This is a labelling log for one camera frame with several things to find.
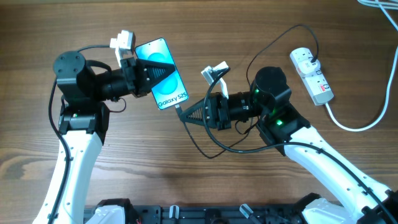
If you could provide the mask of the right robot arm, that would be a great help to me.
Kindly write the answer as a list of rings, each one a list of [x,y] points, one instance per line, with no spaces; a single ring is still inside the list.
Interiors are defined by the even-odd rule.
[[[300,164],[337,199],[318,194],[299,200],[292,223],[396,223],[397,192],[360,171],[333,149],[290,103],[292,92],[279,67],[260,69],[247,92],[229,96],[208,90],[204,99],[177,114],[183,124],[229,129],[232,122],[256,120],[264,149],[277,149]]]

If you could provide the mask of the teal Galaxy smartphone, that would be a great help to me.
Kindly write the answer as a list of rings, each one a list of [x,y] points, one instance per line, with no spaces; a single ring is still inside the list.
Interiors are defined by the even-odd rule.
[[[135,51],[139,59],[174,66],[175,70],[173,72],[171,72],[171,66],[167,68],[148,67],[151,78],[155,78],[156,81],[162,79],[151,89],[158,109],[164,110],[189,99],[187,89],[164,38],[158,38],[138,45]]]

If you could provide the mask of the white power strip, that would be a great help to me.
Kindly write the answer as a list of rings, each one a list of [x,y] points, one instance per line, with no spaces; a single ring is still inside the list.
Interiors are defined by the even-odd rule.
[[[295,67],[295,70],[297,71],[297,64],[303,60],[311,60],[312,62],[313,55],[308,48],[301,47],[293,50],[290,53],[290,59]],[[306,77],[300,76],[300,78],[302,79],[302,82],[305,85],[315,106],[325,105],[327,102],[333,99],[334,94],[321,69],[312,72]]]

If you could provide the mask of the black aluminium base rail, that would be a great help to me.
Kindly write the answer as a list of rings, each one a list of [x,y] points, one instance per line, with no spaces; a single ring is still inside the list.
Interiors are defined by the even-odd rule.
[[[172,205],[135,205],[127,214],[122,208],[86,208],[83,223],[306,223],[292,204],[251,206],[245,216],[239,206],[180,207]]]

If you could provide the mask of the white USB charger plug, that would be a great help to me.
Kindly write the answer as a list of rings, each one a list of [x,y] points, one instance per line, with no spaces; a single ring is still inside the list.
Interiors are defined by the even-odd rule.
[[[316,60],[311,62],[311,60],[303,60],[297,64],[298,74],[302,77],[310,75],[312,72],[320,69],[320,62]]]

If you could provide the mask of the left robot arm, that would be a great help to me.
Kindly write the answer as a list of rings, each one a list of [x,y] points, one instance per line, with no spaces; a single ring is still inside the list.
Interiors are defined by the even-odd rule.
[[[109,126],[106,100],[126,95],[146,96],[175,70],[172,63],[121,60],[117,70],[87,60],[79,51],[60,54],[53,64],[54,88],[62,92],[59,124],[53,130],[60,141],[57,163],[35,223],[83,223],[91,173]]]

